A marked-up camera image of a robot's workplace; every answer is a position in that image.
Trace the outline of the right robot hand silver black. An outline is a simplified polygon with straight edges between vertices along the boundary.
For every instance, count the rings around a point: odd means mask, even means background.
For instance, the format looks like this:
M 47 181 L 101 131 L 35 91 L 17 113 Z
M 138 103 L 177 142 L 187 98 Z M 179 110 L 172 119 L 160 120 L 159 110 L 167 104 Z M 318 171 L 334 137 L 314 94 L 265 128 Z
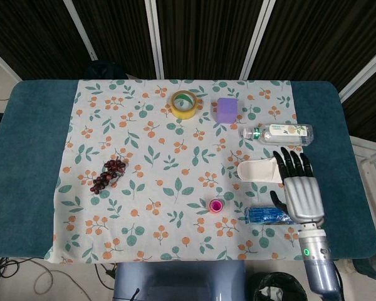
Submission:
M 297 224 L 314 224 L 320 228 L 325 219 L 323 202 L 318 181 L 313 175 L 309 158 L 282 147 L 273 151 L 280 174 L 285 202 L 281 202 L 275 191 L 270 197 L 273 205 L 290 216 Z

